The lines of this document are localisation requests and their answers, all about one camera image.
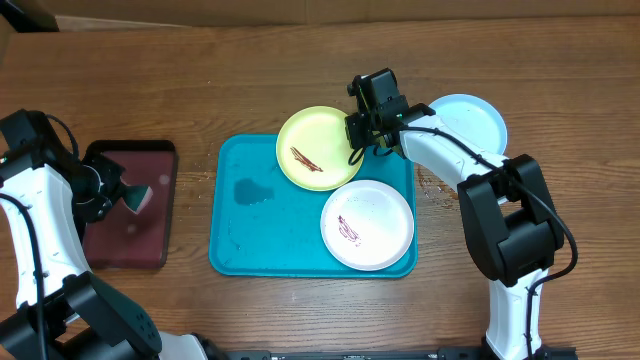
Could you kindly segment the light blue plate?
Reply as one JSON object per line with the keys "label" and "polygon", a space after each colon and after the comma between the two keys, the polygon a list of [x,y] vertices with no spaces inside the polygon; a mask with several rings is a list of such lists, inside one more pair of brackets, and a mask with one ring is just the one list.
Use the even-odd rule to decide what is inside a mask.
{"label": "light blue plate", "polygon": [[477,146],[503,155],[508,131],[502,115],[487,101],[469,94],[450,94],[430,105],[452,130]]}

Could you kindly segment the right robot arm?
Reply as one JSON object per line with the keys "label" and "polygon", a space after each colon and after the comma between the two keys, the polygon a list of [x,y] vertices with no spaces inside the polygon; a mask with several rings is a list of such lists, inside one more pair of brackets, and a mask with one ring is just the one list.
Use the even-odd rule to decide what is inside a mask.
{"label": "right robot arm", "polygon": [[489,281],[490,320],[478,353],[486,359],[549,356],[538,332],[540,292],[549,269],[571,240],[557,215],[538,163],[505,156],[499,128],[464,97],[455,114],[410,106],[403,95],[359,95],[346,119],[353,150],[377,145],[419,164],[451,188],[467,249]]}

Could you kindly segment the green and pink sponge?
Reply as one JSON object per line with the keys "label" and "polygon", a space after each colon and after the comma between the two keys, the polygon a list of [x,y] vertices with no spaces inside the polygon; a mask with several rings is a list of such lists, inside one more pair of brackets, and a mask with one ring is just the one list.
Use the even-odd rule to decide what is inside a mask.
{"label": "green and pink sponge", "polygon": [[147,185],[125,185],[122,199],[126,207],[134,214],[139,214],[150,202],[153,190]]}

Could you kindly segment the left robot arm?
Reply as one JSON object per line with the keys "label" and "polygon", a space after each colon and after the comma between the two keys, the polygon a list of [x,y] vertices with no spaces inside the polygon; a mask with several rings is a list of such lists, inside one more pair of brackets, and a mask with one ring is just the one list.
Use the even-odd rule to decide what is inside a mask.
{"label": "left robot arm", "polygon": [[56,134],[8,135],[1,204],[19,267],[17,312],[1,343],[17,359],[223,359],[208,339],[157,330],[133,300],[95,276],[75,220],[102,220],[126,198],[123,167],[103,150],[173,151],[168,140],[91,144],[84,160]]}

